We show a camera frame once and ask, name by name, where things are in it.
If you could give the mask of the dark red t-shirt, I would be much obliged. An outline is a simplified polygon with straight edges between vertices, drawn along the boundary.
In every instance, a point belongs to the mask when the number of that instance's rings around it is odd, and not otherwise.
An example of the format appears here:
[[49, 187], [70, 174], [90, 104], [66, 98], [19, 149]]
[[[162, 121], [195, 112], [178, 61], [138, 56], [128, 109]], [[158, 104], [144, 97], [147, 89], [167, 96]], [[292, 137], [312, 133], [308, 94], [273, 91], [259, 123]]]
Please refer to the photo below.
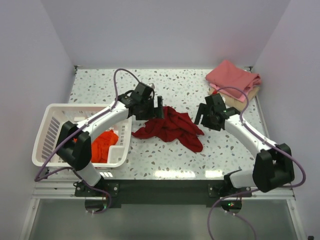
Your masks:
[[179, 113], [170, 106], [163, 108], [164, 118], [153, 118], [144, 123], [144, 126], [132, 133], [138, 139], [157, 137], [163, 142], [179, 142], [194, 153], [203, 150], [203, 145], [198, 136], [204, 132], [192, 122], [187, 113]]

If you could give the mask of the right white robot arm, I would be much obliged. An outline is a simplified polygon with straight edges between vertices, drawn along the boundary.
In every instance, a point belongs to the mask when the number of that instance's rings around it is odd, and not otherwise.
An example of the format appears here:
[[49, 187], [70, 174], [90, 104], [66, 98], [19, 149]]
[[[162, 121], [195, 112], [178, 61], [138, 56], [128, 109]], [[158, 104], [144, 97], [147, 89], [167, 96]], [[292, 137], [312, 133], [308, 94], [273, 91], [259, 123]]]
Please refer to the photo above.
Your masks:
[[194, 120], [196, 125], [215, 131], [227, 131], [243, 144], [255, 158], [251, 170], [236, 170], [223, 178], [223, 192], [235, 196], [243, 188], [257, 188], [267, 193], [295, 179], [291, 149], [268, 139], [250, 124], [234, 107], [226, 107], [223, 97], [212, 94], [200, 103]]

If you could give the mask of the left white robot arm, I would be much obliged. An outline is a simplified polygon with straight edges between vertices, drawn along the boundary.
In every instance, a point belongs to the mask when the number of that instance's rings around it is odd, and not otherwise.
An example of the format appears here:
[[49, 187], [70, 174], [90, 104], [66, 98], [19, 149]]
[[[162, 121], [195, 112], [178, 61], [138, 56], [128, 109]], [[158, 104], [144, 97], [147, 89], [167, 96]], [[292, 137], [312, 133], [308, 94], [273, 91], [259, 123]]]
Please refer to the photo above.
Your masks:
[[55, 153], [86, 182], [86, 191], [99, 196], [104, 190], [101, 174], [92, 164], [92, 143], [113, 125], [132, 116], [137, 120], [163, 119], [163, 98], [154, 89], [140, 82], [135, 89], [115, 98], [112, 104], [95, 115], [72, 123], [65, 122], [60, 130]]

